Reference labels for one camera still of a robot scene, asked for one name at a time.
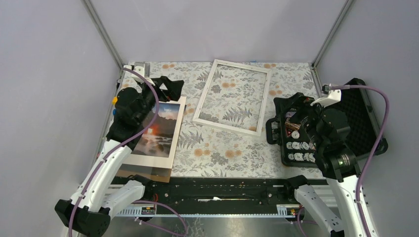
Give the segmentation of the sunset photo with white mat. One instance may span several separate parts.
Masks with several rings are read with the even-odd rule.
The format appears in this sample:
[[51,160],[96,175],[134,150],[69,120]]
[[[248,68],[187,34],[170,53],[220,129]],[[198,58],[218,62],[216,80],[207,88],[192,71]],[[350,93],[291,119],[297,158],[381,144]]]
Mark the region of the sunset photo with white mat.
[[179,139],[187,97],[160,102],[153,124],[139,139],[126,165],[171,169]]

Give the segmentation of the white picture frame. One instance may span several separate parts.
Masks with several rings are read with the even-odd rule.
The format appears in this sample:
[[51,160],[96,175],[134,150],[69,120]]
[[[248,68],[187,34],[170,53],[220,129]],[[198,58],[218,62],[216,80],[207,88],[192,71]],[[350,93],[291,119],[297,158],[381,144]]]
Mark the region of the white picture frame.
[[271,76],[271,69],[215,59],[193,122],[260,136]]

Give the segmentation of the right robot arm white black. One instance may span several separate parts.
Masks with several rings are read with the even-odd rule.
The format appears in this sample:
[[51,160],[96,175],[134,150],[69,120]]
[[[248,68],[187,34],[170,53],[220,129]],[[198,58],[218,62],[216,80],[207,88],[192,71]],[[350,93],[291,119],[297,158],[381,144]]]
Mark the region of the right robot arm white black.
[[292,123],[314,146],[314,159],[325,177],[340,215],[320,199],[303,175],[287,180],[284,199],[302,205],[329,237],[377,237],[359,181],[361,169],[354,152],[345,140],[350,132],[344,112],[315,103],[312,97],[296,93],[290,98],[274,98],[276,120],[285,125],[286,113],[291,111]]

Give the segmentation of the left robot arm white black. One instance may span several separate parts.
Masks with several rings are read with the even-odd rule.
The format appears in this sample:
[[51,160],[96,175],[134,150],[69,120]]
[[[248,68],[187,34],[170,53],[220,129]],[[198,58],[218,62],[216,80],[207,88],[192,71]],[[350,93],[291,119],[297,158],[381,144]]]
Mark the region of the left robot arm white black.
[[153,198],[152,188],[135,179],[105,195],[142,134],[157,119],[159,102],[178,101],[184,81],[161,76],[140,78],[138,84],[141,92],[132,87],[119,91],[114,120],[96,162],[76,192],[55,205],[54,210],[68,228],[69,236],[76,231],[88,237],[101,237],[111,220],[131,203],[137,200],[147,203]]

